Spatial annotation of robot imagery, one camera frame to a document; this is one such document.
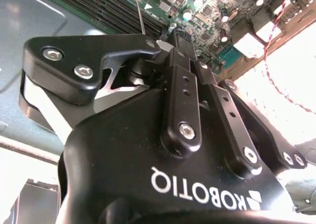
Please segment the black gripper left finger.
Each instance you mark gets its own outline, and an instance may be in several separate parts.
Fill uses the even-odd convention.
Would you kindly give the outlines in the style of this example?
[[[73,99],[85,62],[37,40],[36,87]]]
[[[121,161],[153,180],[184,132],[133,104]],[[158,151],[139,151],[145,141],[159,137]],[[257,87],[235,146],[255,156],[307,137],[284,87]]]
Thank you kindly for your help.
[[[23,94],[65,155],[108,157],[141,140],[174,157],[201,148],[192,45],[173,34],[38,37],[23,51]]]

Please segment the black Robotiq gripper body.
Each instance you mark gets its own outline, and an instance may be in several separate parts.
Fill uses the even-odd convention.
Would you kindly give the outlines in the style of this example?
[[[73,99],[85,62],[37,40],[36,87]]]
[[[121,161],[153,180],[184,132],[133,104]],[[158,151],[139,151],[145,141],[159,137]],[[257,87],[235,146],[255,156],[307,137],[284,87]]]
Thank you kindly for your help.
[[[150,90],[85,119],[68,137],[60,224],[258,224],[288,222],[289,194],[266,166],[241,179],[200,109],[202,146],[188,158],[160,143],[164,92]]]

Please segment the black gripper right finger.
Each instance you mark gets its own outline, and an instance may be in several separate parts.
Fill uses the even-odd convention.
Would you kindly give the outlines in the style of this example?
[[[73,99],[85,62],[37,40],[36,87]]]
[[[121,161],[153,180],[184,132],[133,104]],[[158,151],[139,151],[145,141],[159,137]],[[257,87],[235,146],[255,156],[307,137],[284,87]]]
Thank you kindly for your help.
[[[220,82],[207,64],[191,58],[199,95],[206,100],[227,138],[225,159],[242,178],[258,176],[267,166],[276,176],[303,170],[307,160],[240,92],[233,81]]]

